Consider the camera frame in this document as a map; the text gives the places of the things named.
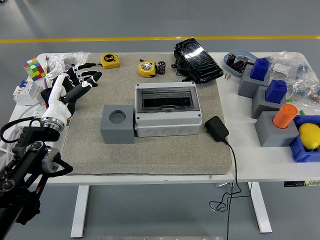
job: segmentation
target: tape measure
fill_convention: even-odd
[[[102,55],[101,63],[104,69],[113,69],[120,67],[118,56],[112,52],[108,52]]]
[[[157,75],[158,67],[154,61],[140,61],[138,71],[142,77],[153,78]]]

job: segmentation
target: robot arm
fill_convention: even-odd
[[[12,150],[13,160],[0,170],[0,240],[6,237],[14,222],[25,225],[40,213],[40,196],[48,178],[72,172],[73,168],[61,159],[59,150],[46,145],[45,142],[59,140],[67,119],[72,116],[68,105],[74,104],[92,87],[97,86],[101,72],[82,72],[81,78],[78,78],[76,73],[83,68],[92,67],[92,64],[94,63],[74,66],[57,77],[40,127],[24,127],[20,137],[14,141],[6,140],[4,132],[22,121],[32,121],[34,117],[15,120],[1,128],[1,139],[5,143],[17,142],[17,144]],[[72,83],[75,87],[67,90],[65,83],[67,85]],[[36,190],[29,191],[29,187],[39,176],[41,178]]]

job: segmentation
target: gray floor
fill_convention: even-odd
[[[186,0],[6,0],[0,4],[0,40],[155,36],[320,35],[320,2]],[[319,39],[199,40],[208,52],[300,52],[320,73]],[[27,75],[22,62],[41,53],[172,52],[176,41],[0,43],[0,125],[15,106],[12,93]],[[317,187],[261,183],[273,233],[261,234],[252,201],[232,201],[230,240],[319,239]],[[246,184],[241,185],[248,193]],[[10,239],[69,239],[76,186],[47,187],[41,213]],[[210,200],[224,189],[213,184],[92,186],[83,239],[99,236],[224,236],[227,213]]]

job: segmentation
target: gray cube block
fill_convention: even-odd
[[[105,144],[134,144],[134,106],[104,105],[100,132]]]
[[[270,84],[270,71],[268,71],[263,81],[250,78],[251,70],[254,66],[247,65],[242,75],[238,95],[253,98],[259,86],[268,87]]]
[[[266,90],[268,87],[259,86],[252,99],[251,118],[258,119],[262,112],[279,111],[283,104],[285,104],[286,97],[280,103],[266,101]]]
[[[272,120],[277,111],[263,111],[254,124],[261,147],[287,147],[299,135],[292,121],[285,129],[276,127]]]

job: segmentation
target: black case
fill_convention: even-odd
[[[224,75],[215,60],[194,39],[189,38],[174,46],[177,72],[196,84],[208,83]]]

